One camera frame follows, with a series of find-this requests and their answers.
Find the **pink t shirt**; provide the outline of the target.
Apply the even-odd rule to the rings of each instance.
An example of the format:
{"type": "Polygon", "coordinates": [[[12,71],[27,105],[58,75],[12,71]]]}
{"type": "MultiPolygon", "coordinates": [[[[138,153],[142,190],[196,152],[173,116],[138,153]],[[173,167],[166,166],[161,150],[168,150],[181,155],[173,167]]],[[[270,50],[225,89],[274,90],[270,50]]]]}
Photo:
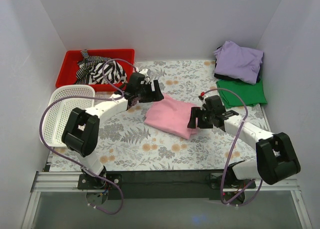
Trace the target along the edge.
{"type": "Polygon", "coordinates": [[[186,140],[197,134],[197,129],[188,128],[191,109],[196,105],[175,100],[167,94],[163,96],[163,100],[154,102],[146,112],[144,123],[186,140]]]}

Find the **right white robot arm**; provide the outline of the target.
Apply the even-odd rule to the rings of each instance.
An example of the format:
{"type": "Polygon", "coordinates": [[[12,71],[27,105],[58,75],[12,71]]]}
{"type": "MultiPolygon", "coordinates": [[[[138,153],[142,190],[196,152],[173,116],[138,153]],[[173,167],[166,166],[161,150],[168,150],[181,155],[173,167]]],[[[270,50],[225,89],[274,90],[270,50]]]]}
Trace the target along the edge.
{"type": "Polygon", "coordinates": [[[228,163],[226,181],[237,188],[245,180],[262,180],[274,185],[301,171],[290,137],[272,133],[246,122],[234,110],[226,110],[219,96],[201,97],[201,107],[192,107],[187,127],[189,129],[218,128],[242,140],[255,150],[255,160],[228,163]]]}

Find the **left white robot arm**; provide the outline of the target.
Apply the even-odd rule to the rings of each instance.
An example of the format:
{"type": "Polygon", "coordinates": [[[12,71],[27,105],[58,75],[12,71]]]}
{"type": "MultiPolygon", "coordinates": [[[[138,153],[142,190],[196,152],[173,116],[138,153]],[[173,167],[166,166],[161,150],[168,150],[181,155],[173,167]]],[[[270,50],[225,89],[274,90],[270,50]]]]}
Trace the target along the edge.
{"type": "Polygon", "coordinates": [[[134,72],[124,90],[117,89],[101,103],[86,108],[74,108],[68,117],[61,141],[74,151],[82,171],[89,175],[95,189],[106,185],[106,169],[95,149],[98,144],[100,122],[127,111],[137,103],[159,102],[164,99],[159,81],[151,80],[145,72],[134,72]]]}

